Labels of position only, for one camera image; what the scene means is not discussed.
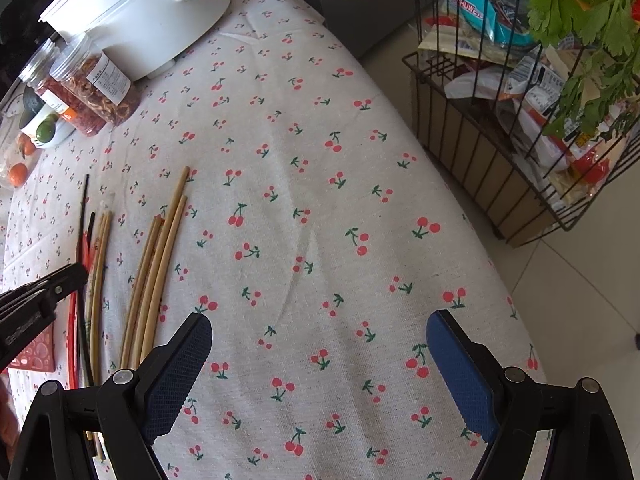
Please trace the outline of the person's right hand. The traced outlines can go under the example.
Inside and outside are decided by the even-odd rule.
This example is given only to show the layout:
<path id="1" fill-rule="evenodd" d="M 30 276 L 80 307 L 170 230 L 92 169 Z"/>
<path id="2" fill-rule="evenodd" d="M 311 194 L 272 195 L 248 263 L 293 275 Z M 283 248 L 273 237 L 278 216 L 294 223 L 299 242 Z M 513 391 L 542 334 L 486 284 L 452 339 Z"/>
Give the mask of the person's right hand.
<path id="1" fill-rule="evenodd" d="M 15 414 L 10 408 L 10 395 L 4 382 L 0 382 L 0 431 L 1 441 L 7 448 L 13 448 L 20 430 Z"/>

